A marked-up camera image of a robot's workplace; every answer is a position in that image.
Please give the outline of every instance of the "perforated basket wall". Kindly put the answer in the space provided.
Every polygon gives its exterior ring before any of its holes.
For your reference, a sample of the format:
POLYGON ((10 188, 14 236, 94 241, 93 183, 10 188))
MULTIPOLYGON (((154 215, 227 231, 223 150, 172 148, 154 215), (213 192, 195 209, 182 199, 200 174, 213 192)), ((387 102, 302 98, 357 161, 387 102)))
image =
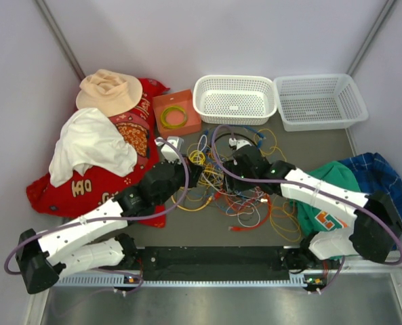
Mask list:
POLYGON ((345 129, 368 118, 359 89, 347 74, 279 77, 273 83, 287 131, 345 129))
POLYGON ((264 77, 205 76, 196 82, 193 107, 206 123, 261 125, 277 110, 274 91, 264 77))

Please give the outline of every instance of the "open box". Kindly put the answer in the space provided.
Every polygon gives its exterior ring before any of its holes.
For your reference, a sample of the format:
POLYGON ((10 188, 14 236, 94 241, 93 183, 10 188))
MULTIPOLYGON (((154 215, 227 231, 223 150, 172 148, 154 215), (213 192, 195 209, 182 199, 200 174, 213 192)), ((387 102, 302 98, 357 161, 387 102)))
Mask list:
MULTIPOLYGON (((154 97, 153 108, 157 127, 163 138, 171 135, 180 137, 189 133, 198 132, 202 128, 202 120, 193 108, 193 95, 190 89, 154 97), (161 113, 170 106, 180 106, 186 111, 187 122, 184 126, 178 129, 167 129, 161 124, 161 113)), ((178 111, 172 111, 166 116, 166 121, 173 125, 177 125, 183 120, 184 114, 178 111)))

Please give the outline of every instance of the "red fabric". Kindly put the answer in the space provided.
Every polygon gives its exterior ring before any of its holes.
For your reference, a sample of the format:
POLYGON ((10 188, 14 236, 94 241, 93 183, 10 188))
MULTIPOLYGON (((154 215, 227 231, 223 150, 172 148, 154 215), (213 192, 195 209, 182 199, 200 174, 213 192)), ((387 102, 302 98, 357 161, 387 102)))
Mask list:
MULTIPOLYGON (((95 209, 124 188, 138 183, 145 172, 159 162, 159 153, 154 142, 153 97, 169 89, 153 79, 139 80, 143 87, 143 96, 139 104, 130 111, 109 117, 124 140, 138 153, 138 163, 134 171, 126 177, 119 177, 106 169, 92 167, 83 177, 74 172, 73 177, 58 188, 50 184, 48 173, 26 189, 34 210, 39 213, 76 218, 95 209)), ((164 206, 160 206, 155 212, 164 209, 164 206)), ((166 217, 163 215, 139 222, 162 228, 165 226, 166 217)))

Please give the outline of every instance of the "blue plaid shirt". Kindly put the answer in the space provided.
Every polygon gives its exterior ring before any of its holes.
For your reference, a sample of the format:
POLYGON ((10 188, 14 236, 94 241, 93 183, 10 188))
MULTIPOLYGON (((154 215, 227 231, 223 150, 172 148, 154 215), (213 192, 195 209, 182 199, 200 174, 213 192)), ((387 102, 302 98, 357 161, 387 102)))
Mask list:
POLYGON ((353 172, 362 192, 371 194, 380 190, 389 194, 402 219, 402 181, 382 155, 368 152, 340 163, 353 172))

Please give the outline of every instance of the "white towel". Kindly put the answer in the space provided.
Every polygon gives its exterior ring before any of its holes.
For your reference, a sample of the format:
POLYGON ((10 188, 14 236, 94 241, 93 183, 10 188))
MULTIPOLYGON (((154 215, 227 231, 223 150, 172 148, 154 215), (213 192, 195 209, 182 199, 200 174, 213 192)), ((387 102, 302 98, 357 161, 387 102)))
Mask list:
POLYGON ((61 186, 73 176, 99 166, 118 175, 133 171, 138 155, 112 122, 97 108, 78 110, 64 124, 52 162, 50 183, 61 186))

